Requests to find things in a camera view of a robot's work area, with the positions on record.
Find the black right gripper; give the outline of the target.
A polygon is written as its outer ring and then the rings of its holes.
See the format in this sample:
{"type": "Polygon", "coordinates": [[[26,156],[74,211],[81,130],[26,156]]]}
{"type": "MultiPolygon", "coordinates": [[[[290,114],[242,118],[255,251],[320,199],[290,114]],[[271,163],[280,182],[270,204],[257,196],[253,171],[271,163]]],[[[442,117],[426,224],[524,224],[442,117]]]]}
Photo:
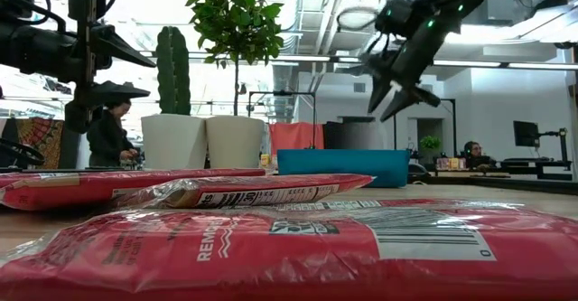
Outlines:
{"type": "Polygon", "coordinates": [[[381,122],[421,102],[438,107],[441,103],[438,96],[412,86],[416,85],[425,68],[433,62],[446,35],[452,31],[452,19],[425,19],[413,24],[408,21],[383,20],[378,21],[378,29],[384,34],[403,34],[406,41],[394,52],[365,53],[360,57],[363,66],[373,77],[368,113],[378,108],[392,89],[392,83],[402,89],[394,94],[380,117],[381,122]]]}

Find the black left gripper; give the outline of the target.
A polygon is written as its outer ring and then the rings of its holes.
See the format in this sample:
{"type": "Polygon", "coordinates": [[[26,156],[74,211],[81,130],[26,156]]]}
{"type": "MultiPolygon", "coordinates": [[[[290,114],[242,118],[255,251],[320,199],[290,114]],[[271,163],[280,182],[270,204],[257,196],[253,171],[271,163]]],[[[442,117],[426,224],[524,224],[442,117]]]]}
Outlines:
{"type": "Polygon", "coordinates": [[[68,0],[68,3],[69,18],[77,22],[77,37],[72,50],[72,59],[76,62],[76,87],[73,100],[65,105],[65,125],[71,131],[84,134],[89,129],[95,107],[150,95],[148,90],[139,89],[131,82],[95,83],[95,54],[149,68],[155,68],[156,64],[122,39],[113,25],[95,26],[106,13],[107,0],[68,0]]]}

